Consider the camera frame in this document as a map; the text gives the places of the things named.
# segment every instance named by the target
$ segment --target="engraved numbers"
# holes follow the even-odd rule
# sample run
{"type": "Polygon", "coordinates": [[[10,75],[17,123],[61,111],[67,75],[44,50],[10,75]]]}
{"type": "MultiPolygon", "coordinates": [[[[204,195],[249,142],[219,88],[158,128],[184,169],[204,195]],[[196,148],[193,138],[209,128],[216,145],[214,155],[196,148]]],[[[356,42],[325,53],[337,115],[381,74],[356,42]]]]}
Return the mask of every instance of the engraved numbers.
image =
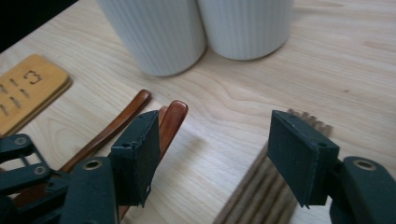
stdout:
{"type": "Polygon", "coordinates": [[[18,94],[18,96],[10,94],[12,90],[10,89],[10,87],[7,87],[6,83],[0,83],[0,116],[9,115],[9,108],[6,107],[6,105],[9,105],[9,103],[6,104],[6,101],[12,102],[15,107],[20,109],[22,107],[20,99],[30,98],[29,86],[37,84],[38,82],[43,80],[43,77],[36,71],[29,70],[23,75],[23,80],[27,81],[28,85],[22,85],[23,83],[17,82],[14,78],[10,78],[8,80],[9,84],[11,84],[8,84],[8,86],[11,86],[11,89],[12,87],[18,89],[18,92],[20,93],[18,94]]]}
{"type": "Polygon", "coordinates": [[[32,71],[32,70],[27,72],[23,76],[23,78],[30,80],[29,83],[32,84],[32,85],[35,85],[37,82],[42,80],[41,76],[38,73],[36,73],[35,71],[32,71]]]}

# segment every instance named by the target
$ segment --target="light wood surface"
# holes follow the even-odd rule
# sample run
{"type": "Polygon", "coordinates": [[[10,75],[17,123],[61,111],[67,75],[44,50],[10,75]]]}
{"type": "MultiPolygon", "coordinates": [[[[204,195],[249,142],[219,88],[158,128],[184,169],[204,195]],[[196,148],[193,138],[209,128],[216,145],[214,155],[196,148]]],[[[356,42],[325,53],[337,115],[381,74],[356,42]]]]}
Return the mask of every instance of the light wood surface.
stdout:
{"type": "MultiPolygon", "coordinates": [[[[208,49],[183,74],[150,77],[96,2],[81,0],[4,51],[0,73],[37,53],[73,78],[21,130],[53,169],[142,89],[153,97],[146,110],[186,103],[189,115],[154,176],[146,207],[131,209],[124,223],[211,223],[266,142],[273,109],[314,114],[333,126],[340,158],[378,161],[396,177],[395,40],[394,1],[295,0],[290,38],[270,56],[235,62],[208,49]]],[[[297,209],[291,223],[330,223],[326,209],[297,209]]]]}

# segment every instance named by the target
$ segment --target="comb teeth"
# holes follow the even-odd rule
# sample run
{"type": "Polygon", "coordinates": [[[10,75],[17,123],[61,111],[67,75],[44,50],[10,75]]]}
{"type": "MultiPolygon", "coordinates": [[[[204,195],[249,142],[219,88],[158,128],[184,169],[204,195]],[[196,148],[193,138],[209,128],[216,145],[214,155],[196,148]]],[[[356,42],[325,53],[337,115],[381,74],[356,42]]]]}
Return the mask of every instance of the comb teeth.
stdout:
{"type": "MultiPolygon", "coordinates": [[[[306,123],[325,136],[331,133],[332,127],[318,121],[315,116],[292,109],[288,113],[298,118],[304,117],[306,123]]],[[[297,200],[274,164],[267,158],[267,150],[268,145],[265,144],[222,208],[215,224],[290,222],[297,200]]]]}
{"type": "Polygon", "coordinates": [[[311,116],[307,112],[299,113],[293,109],[289,109],[287,112],[302,119],[307,124],[312,126],[315,130],[322,133],[326,137],[329,137],[332,134],[332,126],[327,125],[320,120],[317,120],[317,117],[311,116]]]}

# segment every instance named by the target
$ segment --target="wood grain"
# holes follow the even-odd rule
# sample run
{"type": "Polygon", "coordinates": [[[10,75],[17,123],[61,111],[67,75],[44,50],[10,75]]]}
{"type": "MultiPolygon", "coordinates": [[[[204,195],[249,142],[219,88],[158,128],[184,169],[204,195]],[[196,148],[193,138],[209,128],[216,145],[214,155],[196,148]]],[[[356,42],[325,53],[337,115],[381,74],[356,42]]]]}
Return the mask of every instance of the wood grain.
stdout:
{"type": "MultiPolygon", "coordinates": [[[[122,131],[149,103],[151,93],[146,90],[140,91],[121,113],[111,121],[99,134],[97,134],[84,148],[82,148],[72,159],[70,159],[59,171],[70,173],[80,162],[100,150],[114,136],[122,131]]],[[[22,207],[46,195],[47,184],[40,184],[25,189],[14,198],[14,203],[22,207]]]]}
{"type": "Polygon", "coordinates": [[[16,133],[71,84],[62,68],[37,54],[0,76],[0,138],[16,133]]]}
{"type": "MultiPolygon", "coordinates": [[[[323,135],[330,136],[332,127],[316,117],[306,112],[288,112],[301,118],[323,135]]],[[[282,175],[267,157],[267,152],[268,143],[248,169],[214,223],[290,222],[297,201],[282,175]]]]}
{"type": "Polygon", "coordinates": [[[181,101],[173,101],[162,118],[160,125],[160,159],[163,159],[166,151],[176,137],[181,124],[189,112],[189,107],[181,101]]]}
{"type": "MultiPolygon", "coordinates": [[[[54,168],[138,91],[153,94],[147,110],[185,102],[189,115],[156,171],[145,208],[127,213],[123,223],[212,223],[261,152],[273,109],[315,114],[334,127],[341,160],[365,157],[396,177],[395,21],[395,1],[295,0],[290,37],[268,57],[235,62],[208,48],[183,74],[157,78],[140,71],[96,1],[84,0],[1,53],[0,73],[38,53],[73,78],[21,130],[54,168]]],[[[290,223],[330,220],[328,211],[296,208],[290,223]]]]}

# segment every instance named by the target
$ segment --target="white ceramic cup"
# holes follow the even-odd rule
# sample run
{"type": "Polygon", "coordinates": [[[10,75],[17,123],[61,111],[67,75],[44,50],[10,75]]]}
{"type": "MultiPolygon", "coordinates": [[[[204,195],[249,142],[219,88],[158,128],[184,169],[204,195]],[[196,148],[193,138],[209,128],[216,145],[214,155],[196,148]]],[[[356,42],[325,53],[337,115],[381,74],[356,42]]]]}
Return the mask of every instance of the white ceramic cup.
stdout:
{"type": "Polygon", "coordinates": [[[98,0],[139,68],[156,77],[191,67],[206,48],[195,0],[98,0]]]}
{"type": "Polygon", "coordinates": [[[292,0],[198,0],[210,47],[233,60],[253,60],[289,37],[292,0]]]}

